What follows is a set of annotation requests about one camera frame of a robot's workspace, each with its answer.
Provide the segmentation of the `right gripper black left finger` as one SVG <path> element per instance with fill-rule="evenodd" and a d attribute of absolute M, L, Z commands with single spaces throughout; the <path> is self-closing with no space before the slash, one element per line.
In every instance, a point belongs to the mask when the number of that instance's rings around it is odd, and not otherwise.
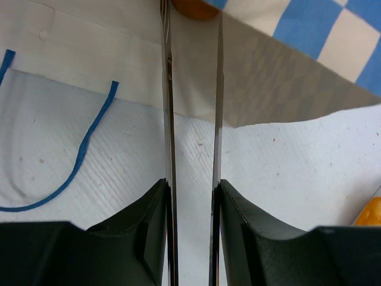
<path fill-rule="evenodd" d="M 2 285 L 160 285 L 168 184 L 90 227 L 70 222 L 1 224 Z"/>

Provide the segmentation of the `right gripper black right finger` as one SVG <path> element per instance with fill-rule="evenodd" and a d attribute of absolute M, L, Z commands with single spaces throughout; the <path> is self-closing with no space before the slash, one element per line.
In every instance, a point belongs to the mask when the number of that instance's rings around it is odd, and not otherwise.
<path fill-rule="evenodd" d="M 303 231 L 220 182 L 228 285 L 380 285 L 380 228 Z"/>

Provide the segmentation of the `metal tongs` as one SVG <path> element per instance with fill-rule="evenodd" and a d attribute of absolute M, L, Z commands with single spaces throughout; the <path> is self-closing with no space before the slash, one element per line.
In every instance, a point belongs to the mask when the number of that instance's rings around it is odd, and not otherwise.
<path fill-rule="evenodd" d="M 179 284 L 178 232 L 177 232 L 177 189 L 176 189 L 176 157 L 174 135 L 173 77 L 171 50 L 171 17 L 168 1 L 160 1 L 162 22 L 162 63 L 163 63 L 163 111 L 166 153 L 166 175 L 169 185 L 167 195 L 167 247 L 168 247 L 168 284 Z M 216 112 L 214 131 L 213 182 L 211 192 L 210 223 L 210 262 L 209 285 L 219 285 L 219 252 L 220 252 L 220 181 L 221 181 L 221 148 L 223 127 L 224 97 L 224 48 L 223 48 L 223 16 L 218 15 L 217 44 L 217 82 Z"/>

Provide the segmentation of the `long ridged orange bread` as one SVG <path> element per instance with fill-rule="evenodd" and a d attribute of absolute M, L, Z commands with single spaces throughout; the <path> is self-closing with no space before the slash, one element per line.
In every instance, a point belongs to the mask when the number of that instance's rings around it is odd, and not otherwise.
<path fill-rule="evenodd" d="M 380 226 L 381 225 L 381 196 L 380 188 L 360 211 L 353 226 Z"/>

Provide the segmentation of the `checkered paper bag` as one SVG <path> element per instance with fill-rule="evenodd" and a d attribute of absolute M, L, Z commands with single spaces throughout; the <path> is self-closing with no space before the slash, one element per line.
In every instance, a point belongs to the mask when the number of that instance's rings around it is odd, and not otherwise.
<path fill-rule="evenodd" d="M 174 90 L 181 115 L 209 114 L 218 15 L 223 16 L 226 88 L 252 92 L 270 76 L 290 81 L 296 64 L 266 48 L 288 48 L 316 66 L 380 97 L 379 1 L 204 1 L 219 10 L 211 20 L 185 17 L 170 4 Z M 1 75 L 8 69 L 92 92 L 106 93 L 78 149 L 66 181 L 17 213 L 41 207 L 73 181 L 90 139 L 116 98 L 156 107 L 163 97 L 160 1 L 2 1 Z"/>

